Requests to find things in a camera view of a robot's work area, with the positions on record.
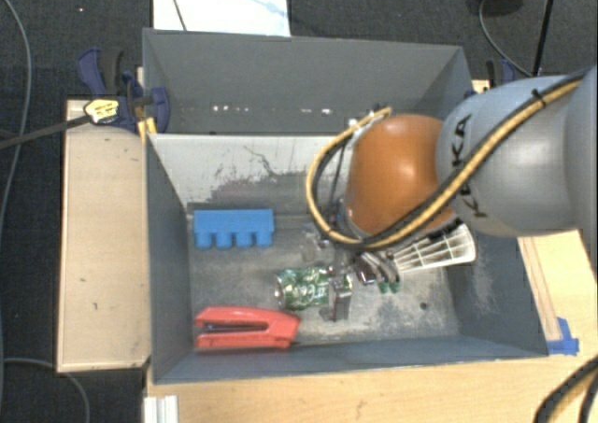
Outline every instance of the blue clamp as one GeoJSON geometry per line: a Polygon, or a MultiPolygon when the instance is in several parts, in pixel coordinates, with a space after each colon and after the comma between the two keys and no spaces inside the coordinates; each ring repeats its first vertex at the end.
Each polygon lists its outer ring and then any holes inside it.
{"type": "Polygon", "coordinates": [[[90,89],[94,99],[110,96],[119,102],[119,117],[110,122],[111,126],[136,133],[141,118],[136,115],[135,108],[142,106],[145,116],[154,117],[158,133],[164,133],[170,121],[166,89],[152,88],[150,96],[144,96],[143,88],[132,73],[120,73],[121,57],[120,50],[89,48],[77,58],[78,77],[90,89]]]}
{"type": "Polygon", "coordinates": [[[272,246],[274,213],[272,209],[196,210],[193,212],[195,246],[208,249],[272,246]]]}
{"type": "Polygon", "coordinates": [[[579,339],[571,336],[567,320],[557,317],[557,322],[561,328],[562,339],[547,342],[548,353],[550,355],[577,355],[579,352],[579,339]]]}

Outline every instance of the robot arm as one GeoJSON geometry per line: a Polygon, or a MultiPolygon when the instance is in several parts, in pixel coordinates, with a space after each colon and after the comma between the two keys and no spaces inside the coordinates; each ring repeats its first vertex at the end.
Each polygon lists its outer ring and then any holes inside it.
{"type": "Polygon", "coordinates": [[[578,228],[596,273],[595,66],[475,95],[444,123],[389,114],[349,128],[314,161],[307,200],[326,239],[355,253],[408,245],[450,221],[450,207],[483,233],[578,228]],[[318,179],[358,130],[340,225],[332,225],[320,213],[318,179]]]}

